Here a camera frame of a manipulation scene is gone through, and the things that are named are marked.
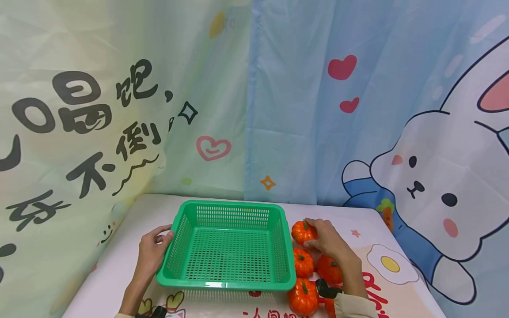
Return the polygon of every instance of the light green curtain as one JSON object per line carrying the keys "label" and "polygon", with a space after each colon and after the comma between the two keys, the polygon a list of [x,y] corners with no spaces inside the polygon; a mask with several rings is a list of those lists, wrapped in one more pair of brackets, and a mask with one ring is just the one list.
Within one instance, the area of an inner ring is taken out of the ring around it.
{"label": "light green curtain", "polygon": [[0,0],[1,317],[60,317],[140,193],[242,197],[249,20]]}

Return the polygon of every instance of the fried egg illustration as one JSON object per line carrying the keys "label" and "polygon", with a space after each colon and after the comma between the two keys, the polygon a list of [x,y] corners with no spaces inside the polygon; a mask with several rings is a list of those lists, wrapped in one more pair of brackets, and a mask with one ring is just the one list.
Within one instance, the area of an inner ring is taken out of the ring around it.
{"label": "fried egg illustration", "polygon": [[373,245],[367,254],[367,261],[383,278],[393,284],[403,285],[419,280],[412,264],[403,255],[383,245]]}

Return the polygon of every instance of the cartoon rabbit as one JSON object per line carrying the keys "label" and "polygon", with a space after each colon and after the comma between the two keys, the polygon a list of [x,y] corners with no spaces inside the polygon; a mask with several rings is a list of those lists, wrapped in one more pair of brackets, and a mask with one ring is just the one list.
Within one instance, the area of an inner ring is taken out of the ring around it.
{"label": "cartoon rabbit", "polygon": [[412,117],[370,166],[350,162],[346,207],[394,203],[393,233],[426,281],[458,304],[476,297],[462,262],[509,219],[509,37],[463,74],[440,110]]}

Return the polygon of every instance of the printed tablecloth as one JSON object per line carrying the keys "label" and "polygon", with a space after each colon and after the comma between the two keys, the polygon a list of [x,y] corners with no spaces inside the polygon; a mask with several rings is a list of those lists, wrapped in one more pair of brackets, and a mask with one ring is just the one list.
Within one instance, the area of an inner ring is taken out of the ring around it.
{"label": "printed tablecloth", "polygon": [[[145,194],[138,198],[64,318],[113,317],[134,272],[141,236],[159,225],[171,223],[180,204],[189,199],[199,198],[160,194]],[[379,318],[445,318],[376,211],[279,205],[285,210],[290,226],[305,217],[329,219],[334,224],[362,259],[367,292]],[[297,317],[290,310],[285,293],[177,290],[162,287],[153,280],[139,313],[151,313],[156,306],[167,309],[166,318]],[[327,317],[327,314],[320,308],[313,317]]]}

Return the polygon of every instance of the blue curtain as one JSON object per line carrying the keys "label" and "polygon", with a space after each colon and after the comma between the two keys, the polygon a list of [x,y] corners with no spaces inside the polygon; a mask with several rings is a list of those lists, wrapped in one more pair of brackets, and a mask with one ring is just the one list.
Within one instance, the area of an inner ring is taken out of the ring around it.
{"label": "blue curtain", "polygon": [[448,317],[500,316],[507,15],[503,0],[253,0],[244,198],[376,209]]}

